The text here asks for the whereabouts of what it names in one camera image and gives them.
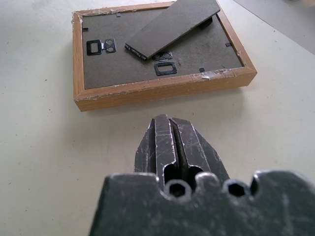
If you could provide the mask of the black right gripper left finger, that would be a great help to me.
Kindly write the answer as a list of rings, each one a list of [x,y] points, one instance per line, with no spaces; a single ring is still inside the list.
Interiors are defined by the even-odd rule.
[[[153,173],[160,184],[181,179],[174,132],[166,114],[152,118],[136,151],[134,171]]]

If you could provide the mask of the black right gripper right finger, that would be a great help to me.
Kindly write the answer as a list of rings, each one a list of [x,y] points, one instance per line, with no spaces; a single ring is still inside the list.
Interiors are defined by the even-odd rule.
[[[170,121],[179,152],[179,167],[183,180],[196,183],[195,176],[201,172],[213,173],[220,183],[229,179],[218,153],[192,123],[179,118],[171,118]]]

